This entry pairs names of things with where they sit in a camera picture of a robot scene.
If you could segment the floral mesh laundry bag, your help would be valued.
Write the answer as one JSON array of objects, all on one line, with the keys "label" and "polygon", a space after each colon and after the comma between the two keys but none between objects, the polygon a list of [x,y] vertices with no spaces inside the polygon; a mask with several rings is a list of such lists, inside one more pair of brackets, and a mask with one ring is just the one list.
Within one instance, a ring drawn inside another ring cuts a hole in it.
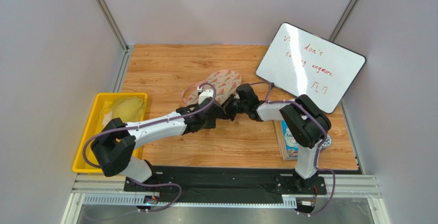
[{"label": "floral mesh laundry bag", "polygon": [[191,105],[198,102],[197,88],[203,83],[210,83],[216,90],[216,100],[219,104],[223,104],[242,83],[242,75],[231,69],[222,69],[213,72],[205,80],[196,82],[187,87],[181,93],[181,99],[185,105]]}]

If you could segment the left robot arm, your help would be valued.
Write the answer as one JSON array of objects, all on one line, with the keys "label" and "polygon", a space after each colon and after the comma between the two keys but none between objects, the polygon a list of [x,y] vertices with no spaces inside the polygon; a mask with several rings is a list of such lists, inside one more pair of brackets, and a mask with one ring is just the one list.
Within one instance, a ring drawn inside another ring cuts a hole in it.
[{"label": "left robot arm", "polygon": [[146,161],[133,156],[134,150],[163,138],[215,128],[217,119],[225,120],[227,115],[218,101],[207,98],[155,119],[127,123],[113,119],[87,144],[104,176],[122,175],[143,183],[153,172]]}]

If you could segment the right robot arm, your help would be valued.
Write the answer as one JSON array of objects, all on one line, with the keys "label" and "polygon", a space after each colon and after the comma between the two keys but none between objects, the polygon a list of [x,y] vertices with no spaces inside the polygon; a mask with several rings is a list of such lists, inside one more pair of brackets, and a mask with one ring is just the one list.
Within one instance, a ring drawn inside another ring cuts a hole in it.
[{"label": "right robot arm", "polygon": [[328,117],[307,95],[293,100],[259,100],[250,84],[242,84],[222,104],[228,119],[246,114],[251,120],[284,121],[298,143],[298,159],[294,168],[297,188],[309,188],[318,177],[318,160],[332,125]]}]

